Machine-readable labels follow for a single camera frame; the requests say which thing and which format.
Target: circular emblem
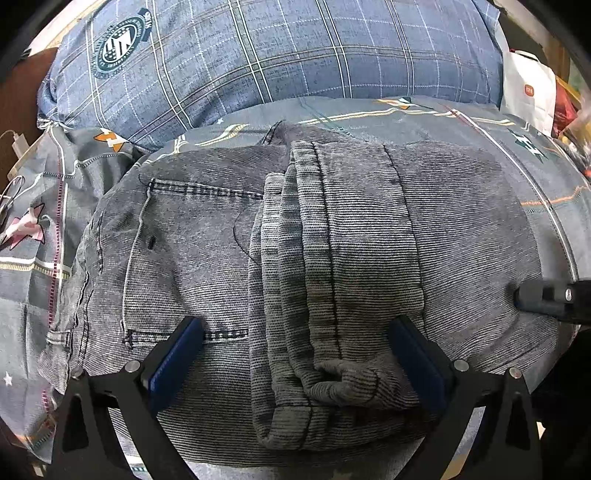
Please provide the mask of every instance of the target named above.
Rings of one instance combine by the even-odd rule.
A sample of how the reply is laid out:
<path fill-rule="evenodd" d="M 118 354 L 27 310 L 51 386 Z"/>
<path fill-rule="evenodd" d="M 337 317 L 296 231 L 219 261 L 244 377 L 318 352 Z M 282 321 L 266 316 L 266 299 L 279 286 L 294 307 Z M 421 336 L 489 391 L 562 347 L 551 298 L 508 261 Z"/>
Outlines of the circular emblem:
<path fill-rule="evenodd" d="M 119 72 L 142 41 L 145 32 L 144 17 L 126 18 L 109 27 L 95 48 L 95 76 L 106 78 Z"/>

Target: white star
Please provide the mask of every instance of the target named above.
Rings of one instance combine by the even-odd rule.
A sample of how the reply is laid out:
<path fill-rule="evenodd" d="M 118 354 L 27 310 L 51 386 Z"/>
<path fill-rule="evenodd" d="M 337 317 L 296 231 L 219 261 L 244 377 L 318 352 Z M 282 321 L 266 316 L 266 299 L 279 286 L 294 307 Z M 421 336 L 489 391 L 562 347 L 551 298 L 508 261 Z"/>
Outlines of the white star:
<path fill-rule="evenodd" d="M 350 480 L 352 475 L 352 473 L 338 473 L 335 470 L 330 480 Z"/>

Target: blue plaid fabric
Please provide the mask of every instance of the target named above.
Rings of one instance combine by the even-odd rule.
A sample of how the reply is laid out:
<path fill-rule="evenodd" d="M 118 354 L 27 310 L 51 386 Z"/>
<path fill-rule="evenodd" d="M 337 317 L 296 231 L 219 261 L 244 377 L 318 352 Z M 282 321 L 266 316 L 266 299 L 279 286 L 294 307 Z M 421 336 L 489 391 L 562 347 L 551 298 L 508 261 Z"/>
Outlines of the blue plaid fabric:
<path fill-rule="evenodd" d="M 486 0 L 109 0 L 66 35 L 44 119 L 149 150 L 224 115 L 322 95 L 501 101 Z"/>

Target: red bag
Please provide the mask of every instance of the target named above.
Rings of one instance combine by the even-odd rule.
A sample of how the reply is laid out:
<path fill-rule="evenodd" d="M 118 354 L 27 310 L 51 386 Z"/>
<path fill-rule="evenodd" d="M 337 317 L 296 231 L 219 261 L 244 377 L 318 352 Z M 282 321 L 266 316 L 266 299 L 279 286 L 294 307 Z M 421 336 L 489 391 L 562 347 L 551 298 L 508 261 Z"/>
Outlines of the red bag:
<path fill-rule="evenodd" d="M 552 125 L 552 136 L 558 138 L 570 123 L 577 118 L 577 111 L 569 99 L 569 94 L 562 85 L 556 82 L 556 106 L 554 107 L 554 123 Z"/>

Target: pillow logo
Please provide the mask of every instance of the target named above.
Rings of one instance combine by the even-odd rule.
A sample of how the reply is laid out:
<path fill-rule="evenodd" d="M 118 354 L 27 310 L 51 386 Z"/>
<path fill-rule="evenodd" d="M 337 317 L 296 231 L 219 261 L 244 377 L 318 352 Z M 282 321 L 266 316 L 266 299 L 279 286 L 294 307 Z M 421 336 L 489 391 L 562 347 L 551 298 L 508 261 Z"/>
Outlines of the pillow logo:
<path fill-rule="evenodd" d="M 152 13 L 145 8 L 137 16 L 111 25 L 95 47 L 95 77 L 107 79 L 119 73 L 140 42 L 148 41 L 151 32 Z"/>

